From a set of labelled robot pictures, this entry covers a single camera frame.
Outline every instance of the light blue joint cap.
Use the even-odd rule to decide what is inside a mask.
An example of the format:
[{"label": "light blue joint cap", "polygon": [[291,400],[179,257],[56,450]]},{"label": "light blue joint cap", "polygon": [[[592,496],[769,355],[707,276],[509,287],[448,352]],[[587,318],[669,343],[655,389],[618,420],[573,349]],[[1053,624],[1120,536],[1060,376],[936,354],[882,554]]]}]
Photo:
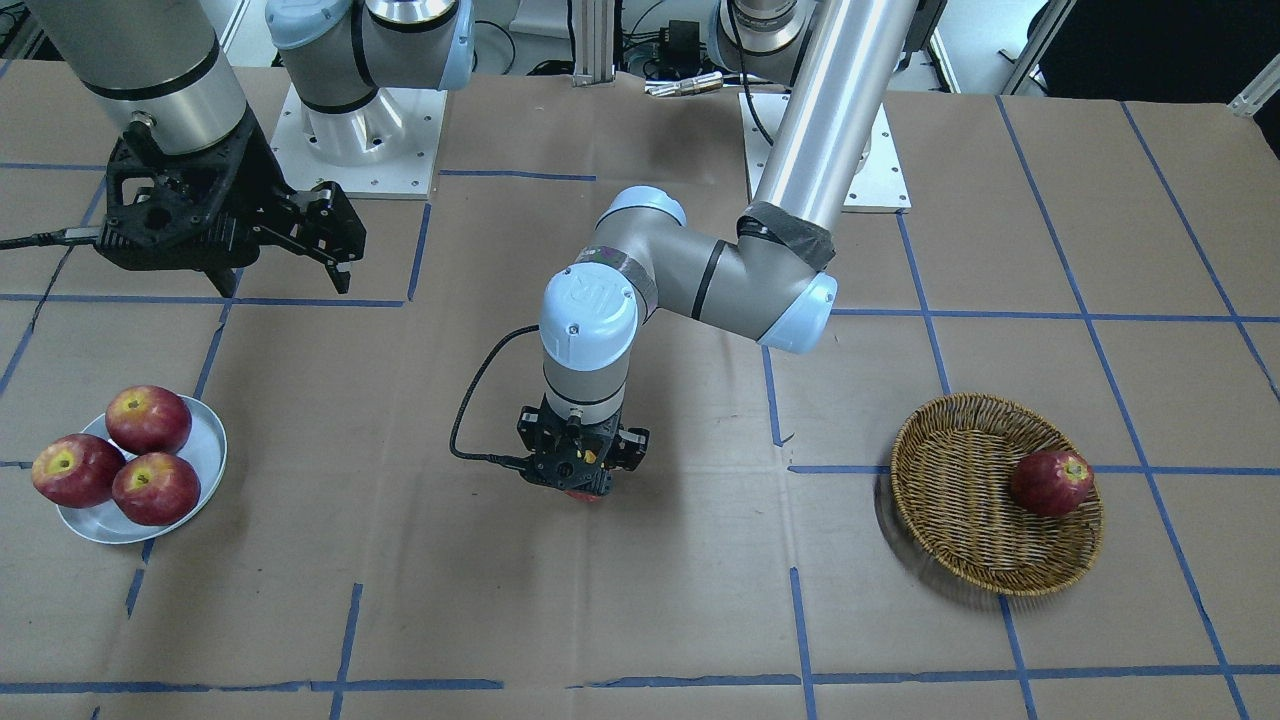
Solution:
[{"label": "light blue joint cap", "polygon": [[[707,20],[707,56],[717,65],[727,68],[719,46],[719,4],[721,0],[712,3],[712,17]],[[726,28],[724,35],[728,35],[728,28]]]},{"label": "light blue joint cap", "polygon": [[609,213],[617,210],[625,210],[627,208],[653,208],[654,210],[662,210],[663,213],[671,215],[680,223],[680,227],[689,225],[689,218],[685,215],[685,209],[680,206],[669,195],[658,190],[657,187],[649,187],[646,184],[637,184],[628,187],[618,193],[613,199],[613,204],[609,209],[600,215],[600,220],[609,217]]},{"label": "light blue joint cap", "polygon": [[818,273],[791,307],[756,342],[796,355],[809,352],[818,345],[822,331],[827,327],[827,318],[836,302],[836,278]]},{"label": "light blue joint cap", "polygon": [[444,59],[439,90],[462,90],[471,81],[471,0],[458,0],[458,17],[453,22],[453,41]]},{"label": "light blue joint cap", "polygon": [[279,50],[302,47],[329,32],[351,10],[352,0],[268,0],[266,27]]},{"label": "light blue joint cap", "polygon": [[640,327],[635,288],[613,268],[575,263],[547,283],[539,334],[570,370],[608,368],[631,348]]}]

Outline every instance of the brown cardboard surface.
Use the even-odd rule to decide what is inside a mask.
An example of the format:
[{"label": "brown cardboard surface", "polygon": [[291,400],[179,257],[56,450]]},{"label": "brown cardboard surface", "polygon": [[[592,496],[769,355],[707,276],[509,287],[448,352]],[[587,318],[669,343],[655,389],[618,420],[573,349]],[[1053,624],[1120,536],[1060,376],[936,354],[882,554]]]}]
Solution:
[{"label": "brown cardboard surface", "polygon": [[[269,127],[287,77],[239,77]],[[51,165],[101,161],[105,122],[56,65],[10,64],[0,100],[0,163],[45,164],[0,168],[0,236],[74,224],[93,173]],[[70,119],[36,122],[36,106]],[[232,301],[81,249],[23,343],[61,255],[5,254],[0,715],[1051,717],[1116,715],[1125,693],[1138,716],[1265,715],[1275,560],[1234,550],[1280,509],[1258,489],[1280,474],[1266,379],[1280,318],[1244,324],[1257,357],[1222,322],[1121,106],[1005,106],[1009,126],[991,97],[887,99],[915,206],[841,218],[841,310],[810,355],[655,315],[623,407],[649,454],[591,505],[452,457],[458,401],[493,343],[538,320],[547,279],[620,190],[657,184],[695,229],[733,233],[746,182],[730,92],[476,77],[451,96],[431,202],[358,204],[370,245],[348,296],[274,249]],[[1235,229],[1267,227],[1276,164],[1245,167],[1258,188],[1231,213],[1252,220],[1202,197],[1189,173],[1239,172],[1206,165],[1215,147],[1257,146],[1221,118],[1239,146],[1206,140],[1206,113],[1135,109],[1226,292],[1268,313],[1276,291],[1253,278],[1280,260]],[[1089,313],[1124,315],[1084,314],[1073,279]],[[493,363],[462,450],[520,454],[540,363],[534,336]],[[228,466],[177,532],[97,546],[22,465],[134,382],[198,393],[227,425]],[[901,423],[948,387],[1032,406],[1098,466],[1102,557],[1052,602],[957,602],[884,541],[873,483]],[[1206,475],[1221,502],[1201,516]]]}]

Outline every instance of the white plate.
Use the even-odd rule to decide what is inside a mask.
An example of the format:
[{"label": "white plate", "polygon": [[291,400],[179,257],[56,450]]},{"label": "white plate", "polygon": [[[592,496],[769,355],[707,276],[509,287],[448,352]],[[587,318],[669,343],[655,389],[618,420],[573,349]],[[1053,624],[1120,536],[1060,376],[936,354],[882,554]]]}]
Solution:
[{"label": "white plate", "polygon": [[[209,502],[214,491],[218,489],[218,483],[223,479],[223,470],[227,469],[227,430],[223,428],[223,421],[218,419],[218,414],[207,405],[186,395],[179,397],[191,410],[191,436],[187,438],[187,445],[178,451],[178,457],[191,462],[191,466],[196,469],[196,477],[200,478],[200,500],[196,501],[196,507],[172,525],[138,525],[125,518],[124,512],[120,512],[120,509],[110,500],[93,507],[78,510],[59,507],[58,514],[63,516],[63,523],[67,523],[73,533],[102,544],[142,542],[173,532],[191,520]],[[115,445],[106,434],[106,415],[99,415],[83,432]],[[125,461],[134,457],[137,455],[124,452]]]}]

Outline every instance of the wicker basket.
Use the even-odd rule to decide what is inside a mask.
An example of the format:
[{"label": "wicker basket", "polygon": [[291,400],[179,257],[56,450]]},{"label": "wicker basket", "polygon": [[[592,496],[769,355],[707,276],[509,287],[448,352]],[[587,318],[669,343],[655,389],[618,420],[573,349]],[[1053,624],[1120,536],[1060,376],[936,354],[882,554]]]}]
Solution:
[{"label": "wicker basket", "polygon": [[948,395],[919,410],[893,442],[893,503],[920,547],[979,588],[1038,597],[1079,580],[1102,547],[1097,487],[1062,518],[1023,510],[1009,495],[1018,461],[1071,442],[1047,420],[989,395]]}]

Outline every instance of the apple in basket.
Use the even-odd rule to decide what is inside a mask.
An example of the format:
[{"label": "apple in basket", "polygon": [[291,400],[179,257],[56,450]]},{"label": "apple in basket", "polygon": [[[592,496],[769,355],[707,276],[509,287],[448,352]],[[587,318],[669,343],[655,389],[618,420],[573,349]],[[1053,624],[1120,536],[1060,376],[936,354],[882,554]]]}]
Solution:
[{"label": "apple in basket", "polygon": [[124,466],[114,445],[87,433],[55,439],[31,464],[31,483],[63,507],[93,507],[111,500],[111,482]]},{"label": "apple in basket", "polygon": [[127,387],[106,406],[106,434],[134,455],[178,452],[191,436],[191,410],[163,387]]},{"label": "apple in basket", "polygon": [[1075,510],[1093,489],[1093,468],[1065,450],[1042,450],[1023,457],[1009,486],[1014,502],[1048,518]]},{"label": "apple in basket", "polygon": [[195,510],[200,478],[182,457],[148,452],[120,468],[111,483],[111,500],[140,525],[172,525]]}]

